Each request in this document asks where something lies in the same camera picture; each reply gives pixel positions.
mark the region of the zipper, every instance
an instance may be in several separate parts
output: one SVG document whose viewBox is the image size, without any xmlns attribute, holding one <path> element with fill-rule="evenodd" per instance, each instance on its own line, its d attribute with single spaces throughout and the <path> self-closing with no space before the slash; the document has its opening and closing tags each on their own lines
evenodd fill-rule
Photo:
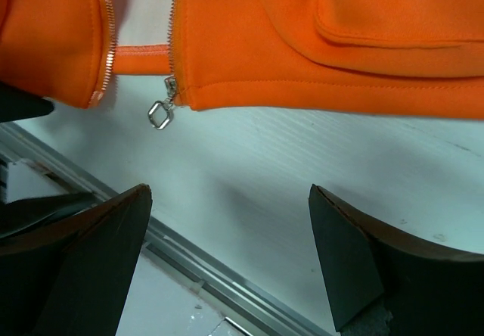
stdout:
<svg viewBox="0 0 484 336">
<path fill-rule="evenodd" d="M 114 52 L 116 50 L 116 21 L 114 17 L 114 6 L 113 0 L 103 0 L 104 3 L 104 10 L 106 12 L 107 17 L 107 24 L 105 26 L 105 30 L 108 34 L 108 43 L 107 43 L 107 50 L 106 50 L 106 58 L 104 60 L 104 72 L 100 79 L 98 80 L 98 84 L 96 85 L 96 90 L 94 91 L 93 95 L 91 96 L 91 104 L 98 103 L 104 96 L 106 92 L 107 86 L 109 84 L 111 74 L 113 72 L 113 65 L 114 65 Z"/>
<path fill-rule="evenodd" d="M 168 24 L 168 59 L 169 68 L 172 73 L 165 79 L 166 87 L 166 99 L 163 101 L 155 101 L 148 111 L 148 119 L 151 125 L 158 130 L 165 129 L 173 120 L 173 109 L 175 108 L 175 97 L 178 94 L 178 85 L 175 78 L 175 47 L 174 47 L 174 31 L 175 31 L 175 15 L 177 0 L 172 0 L 170 12 L 169 12 L 169 24 Z M 162 121 L 157 121 L 154 117 L 155 113 L 162 108 L 165 111 L 165 118 Z"/>
</svg>

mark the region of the orange jacket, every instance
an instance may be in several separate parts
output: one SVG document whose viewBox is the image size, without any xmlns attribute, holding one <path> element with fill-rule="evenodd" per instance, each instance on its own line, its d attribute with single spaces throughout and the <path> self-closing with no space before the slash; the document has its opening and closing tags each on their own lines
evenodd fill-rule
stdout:
<svg viewBox="0 0 484 336">
<path fill-rule="evenodd" d="M 174 0 L 169 48 L 117 48 L 110 0 L 0 0 L 0 81 L 89 107 L 113 71 L 171 71 L 175 103 L 195 110 L 482 119 L 483 12 L 484 0 Z"/>
</svg>

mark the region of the jacket pocket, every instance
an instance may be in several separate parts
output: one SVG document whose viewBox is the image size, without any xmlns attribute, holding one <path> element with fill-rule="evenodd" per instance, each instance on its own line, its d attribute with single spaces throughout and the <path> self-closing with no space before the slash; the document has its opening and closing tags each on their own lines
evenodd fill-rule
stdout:
<svg viewBox="0 0 484 336">
<path fill-rule="evenodd" d="M 484 75 L 484 0 L 262 0 L 308 59 L 412 77 Z"/>
</svg>

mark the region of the white floor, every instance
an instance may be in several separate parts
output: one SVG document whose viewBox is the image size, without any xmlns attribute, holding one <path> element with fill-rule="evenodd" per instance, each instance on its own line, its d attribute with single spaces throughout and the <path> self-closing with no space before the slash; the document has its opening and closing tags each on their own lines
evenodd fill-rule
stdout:
<svg viewBox="0 0 484 336">
<path fill-rule="evenodd" d="M 31 162 L 25 159 L 8 163 L 6 204 L 23 198 L 42 198 L 67 193 L 37 169 L 34 170 L 31 165 Z"/>
<path fill-rule="evenodd" d="M 140 43 L 144 31 L 144 43 L 164 41 L 159 5 L 169 0 L 129 5 L 121 41 Z M 58 105 L 21 126 L 117 191 L 148 183 L 156 218 L 329 332 L 312 183 L 407 232 L 484 253 L 484 123 L 184 108 L 157 132 L 147 110 L 165 98 L 163 78 L 118 77 L 116 87 L 97 109 Z"/>
<path fill-rule="evenodd" d="M 140 256 L 116 336 L 241 336 L 217 311 Z"/>
</svg>

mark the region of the zipper teeth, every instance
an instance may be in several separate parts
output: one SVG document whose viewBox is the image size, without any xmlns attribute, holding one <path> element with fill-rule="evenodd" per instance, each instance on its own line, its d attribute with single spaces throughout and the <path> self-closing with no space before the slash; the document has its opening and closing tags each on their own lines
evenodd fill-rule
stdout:
<svg viewBox="0 0 484 336">
<path fill-rule="evenodd" d="M 168 53 L 168 60 L 169 60 L 169 69 L 172 72 L 172 75 L 175 74 L 175 54 L 173 53 L 173 26 L 175 24 L 175 9 L 176 9 L 176 0 L 172 0 L 172 5 L 170 7 L 169 12 L 169 22 L 168 22 L 168 46 L 169 46 L 169 53 Z"/>
<path fill-rule="evenodd" d="M 101 92 L 104 93 L 109 84 L 114 65 L 114 51 L 116 50 L 116 23 L 114 20 L 113 0 L 104 0 L 107 14 L 107 29 L 109 31 L 109 47 L 107 49 L 104 77 L 101 85 Z"/>
</svg>

